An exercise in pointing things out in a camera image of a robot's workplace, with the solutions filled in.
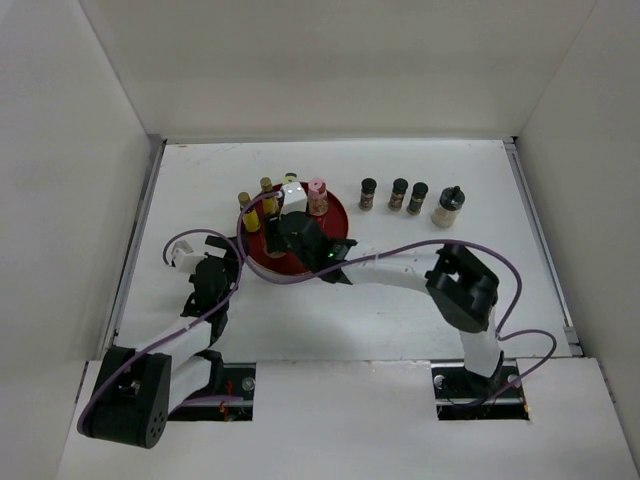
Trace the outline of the black grinder top jar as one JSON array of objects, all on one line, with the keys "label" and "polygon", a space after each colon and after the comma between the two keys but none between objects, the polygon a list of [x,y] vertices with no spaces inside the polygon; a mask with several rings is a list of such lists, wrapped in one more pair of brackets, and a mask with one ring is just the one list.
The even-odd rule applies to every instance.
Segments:
[{"label": "black grinder top jar", "polygon": [[445,188],[431,214],[431,220],[439,228],[450,228],[461,211],[466,197],[460,186]]}]

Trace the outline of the black cap spice jar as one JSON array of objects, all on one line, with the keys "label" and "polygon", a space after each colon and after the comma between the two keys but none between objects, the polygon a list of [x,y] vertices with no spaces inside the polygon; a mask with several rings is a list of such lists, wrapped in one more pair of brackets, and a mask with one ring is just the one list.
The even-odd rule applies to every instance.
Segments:
[{"label": "black cap spice jar", "polygon": [[377,182],[373,178],[368,177],[361,181],[359,208],[362,211],[370,211],[373,208],[376,188]]},{"label": "black cap spice jar", "polygon": [[408,181],[404,178],[396,178],[392,184],[392,190],[388,202],[388,208],[391,211],[399,211],[402,208],[406,191],[408,189]]},{"label": "black cap spice jar", "polygon": [[424,182],[416,182],[413,185],[409,203],[406,211],[412,216],[419,215],[422,210],[424,200],[428,194],[429,187]]}]

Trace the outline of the yellow label bottle front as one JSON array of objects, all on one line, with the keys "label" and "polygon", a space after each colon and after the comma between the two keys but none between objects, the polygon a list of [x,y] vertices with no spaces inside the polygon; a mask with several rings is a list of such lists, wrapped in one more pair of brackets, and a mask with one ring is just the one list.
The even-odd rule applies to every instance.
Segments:
[{"label": "yellow label bottle front", "polygon": [[242,221],[244,227],[248,233],[256,233],[260,230],[260,219],[253,207],[249,208],[248,205],[251,202],[251,197],[247,192],[240,192],[237,196],[239,206],[241,210],[246,209],[246,212],[242,215]]}]

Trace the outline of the yellow label bottle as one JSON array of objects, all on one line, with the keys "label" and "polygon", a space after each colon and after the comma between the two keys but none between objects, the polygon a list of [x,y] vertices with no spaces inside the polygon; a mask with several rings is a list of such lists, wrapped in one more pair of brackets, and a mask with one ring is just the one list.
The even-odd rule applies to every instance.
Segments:
[{"label": "yellow label bottle", "polygon": [[264,198],[261,200],[263,214],[265,216],[277,215],[279,213],[279,199],[275,194],[272,181],[269,177],[260,179],[261,193]]},{"label": "yellow label bottle", "polygon": [[256,233],[260,230],[260,219],[253,207],[249,208],[248,205],[251,202],[251,197],[247,192],[240,192],[237,196],[239,206],[241,210],[246,209],[246,212],[242,215],[242,221],[244,227],[248,233]]}]

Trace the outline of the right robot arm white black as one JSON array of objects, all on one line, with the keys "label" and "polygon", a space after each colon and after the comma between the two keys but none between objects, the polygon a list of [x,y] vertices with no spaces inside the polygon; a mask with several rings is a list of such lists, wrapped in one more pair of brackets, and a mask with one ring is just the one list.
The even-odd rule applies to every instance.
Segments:
[{"label": "right robot arm white black", "polygon": [[417,254],[389,256],[351,239],[331,239],[302,212],[276,221],[277,235],[310,272],[331,284],[379,284],[427,294],[449,325],[458,330],[464,354],[464,384],[489,394],[500,383],[503,352],[495,332],[498,277],[466,247],[447,243],[431,269]]}]

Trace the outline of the pink lid spice jar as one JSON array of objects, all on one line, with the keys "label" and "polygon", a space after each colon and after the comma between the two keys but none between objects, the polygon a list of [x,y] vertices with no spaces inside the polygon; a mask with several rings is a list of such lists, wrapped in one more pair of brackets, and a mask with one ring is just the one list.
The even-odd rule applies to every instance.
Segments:
[{"label": "pink lid spice jar", "polygon": [[321,178],[313,178],[308,182],[307,204],[312,216],[323,216],[329,208],[326,182]]}]

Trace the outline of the red round tray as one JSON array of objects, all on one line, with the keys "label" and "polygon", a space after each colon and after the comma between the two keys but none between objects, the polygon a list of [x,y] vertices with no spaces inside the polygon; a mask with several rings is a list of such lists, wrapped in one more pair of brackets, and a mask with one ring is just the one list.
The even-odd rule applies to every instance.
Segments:
[{"label": "red round tray", "polygon": [[[259,220],[260,228],[255,232],[246,233],[246,225],[241,221],[245,242],[245,253],[254,264],[268,274],[281,276],[300,276],[309,273],[309,270],[291,252],[279,252],[270,254],[267,251],[265,215],[262,201],[258,201],[253,207],[253,217]],[[320,226],[321,230],[329,238],[344,239],[348,236],[348,214],[339,199],[331,192],[328,193],[328,211],[323,216],[312,216],[312,219]]]}]

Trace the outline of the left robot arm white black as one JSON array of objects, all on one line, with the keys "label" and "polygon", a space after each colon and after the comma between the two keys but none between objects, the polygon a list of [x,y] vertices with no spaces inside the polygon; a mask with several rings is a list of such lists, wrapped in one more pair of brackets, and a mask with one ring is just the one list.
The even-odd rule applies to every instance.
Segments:
[{"label": "left robot arm white black", "polygon": [[150,449],[170,414],[192,394],[214,398],[224,387],[223,361],[212,345],[228,321],[248,251],[245,237],[204,230],[207,248],[196,251],[183,234],[171,238],[163,261],[188,274],[193,291],[180,318],[153,340],[105,353],[91,397],[76,430],[93,439]]}]

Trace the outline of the cream squeeze bottle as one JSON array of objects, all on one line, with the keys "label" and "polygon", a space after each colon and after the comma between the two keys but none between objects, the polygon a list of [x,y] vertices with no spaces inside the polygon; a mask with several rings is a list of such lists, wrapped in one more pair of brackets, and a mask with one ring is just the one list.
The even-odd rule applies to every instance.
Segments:
[{"label": "cream squeeze bottle", "polygon": [[284,184],[291,184],[291,183],[295,183],[298,181],[298,177],[295,173],[287,173],[284,177],[283,177],[283,183]]}]

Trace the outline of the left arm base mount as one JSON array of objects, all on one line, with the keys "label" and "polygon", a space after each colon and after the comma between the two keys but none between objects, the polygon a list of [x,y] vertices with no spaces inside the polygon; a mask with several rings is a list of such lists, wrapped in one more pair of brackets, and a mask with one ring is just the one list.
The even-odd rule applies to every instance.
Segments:
[{"label": "left arm base mount", "polygon": [[227,363],[220,352],[197,356],[211,367],[209,383],[191,393],[169,416],[174,422],[246,422],[253,419],[255,363]]}]

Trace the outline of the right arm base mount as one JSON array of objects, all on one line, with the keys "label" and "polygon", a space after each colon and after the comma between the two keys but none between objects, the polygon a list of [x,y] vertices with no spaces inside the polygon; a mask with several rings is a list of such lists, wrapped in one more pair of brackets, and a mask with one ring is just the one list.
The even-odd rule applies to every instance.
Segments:
[{"label": "right arm base mount", "polygon": [[461,362],[433,363],[436,414],[441,421],[529,420],[515,361],[507,361],[491,379],[468,372]]}]

